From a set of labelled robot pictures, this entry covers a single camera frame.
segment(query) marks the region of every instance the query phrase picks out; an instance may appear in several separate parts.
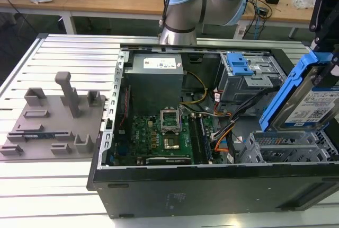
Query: workbench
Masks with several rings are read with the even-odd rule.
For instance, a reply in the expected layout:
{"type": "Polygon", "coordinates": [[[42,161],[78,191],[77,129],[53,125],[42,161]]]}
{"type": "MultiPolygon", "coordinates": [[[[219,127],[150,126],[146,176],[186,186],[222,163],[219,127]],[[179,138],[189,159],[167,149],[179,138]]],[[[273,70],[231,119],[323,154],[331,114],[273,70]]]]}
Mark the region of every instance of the workbench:
{"type": "MultiPolygon", "coordinates": [[[[78,94],[108,96],[121,43],[157,44],[154,37],[40,36],[0,87],[0,145],[26,101],[29,87],[60,95],[58,71],[72,73],[78,94]]],[[[300,42],[198,39],[199,45],[283,49],[293,63],[308,52],[300,42]]],[[[0,163],[0,227],[338,227],[339,193],[305,212],[111,220],[96,192],[87,191],[91,160],[0,163]]]]}
{"type": "MultiPolygon", "coordinates": [[[[159,20],[163,12],[163,0],[53,0],[38,5],[28,0],[10,1],[22,14],[63,17],[67,34],[76,34],[75,16],[159,20]]],[[[278,5],[271,7],[273,14],[266,25],[276,27],[307,28],[313,12],[313,9],[294,8],[292,0],[280,0],[278,5]]],[[[0,0],[0,12],[16,13],[7,0],[0,0]]],[[[254,9],[248,4],[242,20],[238,22],[234,39],[242,39],[244,29],[250,25],[253,17],[254,9]]]]}

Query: plastic bag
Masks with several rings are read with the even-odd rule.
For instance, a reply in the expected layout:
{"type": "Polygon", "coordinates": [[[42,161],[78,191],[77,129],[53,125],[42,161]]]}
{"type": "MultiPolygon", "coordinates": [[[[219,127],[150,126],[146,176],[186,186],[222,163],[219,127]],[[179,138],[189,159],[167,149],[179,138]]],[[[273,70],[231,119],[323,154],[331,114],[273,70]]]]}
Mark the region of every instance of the plastic bag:
{"type": "Polygon", "coordinates": [[[293,0],[294,7],[298,9],[313,8],[315,0],[293,0]]]}

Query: green circuit board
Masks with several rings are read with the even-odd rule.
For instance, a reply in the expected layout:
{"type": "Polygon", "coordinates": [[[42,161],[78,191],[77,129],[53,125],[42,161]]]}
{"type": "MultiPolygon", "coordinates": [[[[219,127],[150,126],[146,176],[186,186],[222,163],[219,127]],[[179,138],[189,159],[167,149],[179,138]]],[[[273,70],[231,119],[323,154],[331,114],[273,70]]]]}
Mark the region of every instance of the green circuit board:
{"type": "MultiPolygon", "coordinates": [[[[213,128],[211,117],[204,118],[206,132],[210,134],[213,128]]],[[[176,124],[175,117],[166,117],[167,126],[176,124]]],[[[181,132],[162,134],[159,116],[134,116],[131,130],[131,140],[128,146],[118,146],[124,154],[115,156],[119,165],[137,164],[138,159],[149,157],[189,157],[194,164],[191,135],[189,130],[189,116],[181,116],[181,132]]]]}

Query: gray robot arm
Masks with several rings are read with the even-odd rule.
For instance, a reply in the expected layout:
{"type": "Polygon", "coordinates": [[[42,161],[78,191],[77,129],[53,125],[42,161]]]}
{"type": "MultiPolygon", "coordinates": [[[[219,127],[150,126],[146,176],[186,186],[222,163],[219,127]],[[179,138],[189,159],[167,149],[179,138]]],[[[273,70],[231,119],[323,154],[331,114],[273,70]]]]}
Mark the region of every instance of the gray robot arm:
{"type": "Polygon", "coordinates": [[[197,24],[233,25],[245,6],[246,0],[170,0],[160,44],[196,45],[197,24]]]}

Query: aluminum profile table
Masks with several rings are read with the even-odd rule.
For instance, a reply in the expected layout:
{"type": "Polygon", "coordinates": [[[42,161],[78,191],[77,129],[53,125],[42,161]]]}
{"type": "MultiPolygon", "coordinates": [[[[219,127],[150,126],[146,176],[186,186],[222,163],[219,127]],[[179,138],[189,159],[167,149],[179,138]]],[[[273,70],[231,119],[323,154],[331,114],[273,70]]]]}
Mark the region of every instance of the aluminum profile table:
{"type": "MultiPolygon", "coordinates": [[[[108,94],[121,43],[157,40],[55,34],[37,39],[0,88],[0,144],[21,113],[29,87],[62,94],[54,82],[58,71],[72,73],[79,94],[91,89],[108,94]]],[[[294,63],[308,52],[299,42],[199,39],[198,43],[282,48],[294,63]]],[[[339,193],[304,212],[111,220],[97,193],[86,190],[90,164],[90,160],[0,163],[0,227],[339,227],[339,193]]]]}

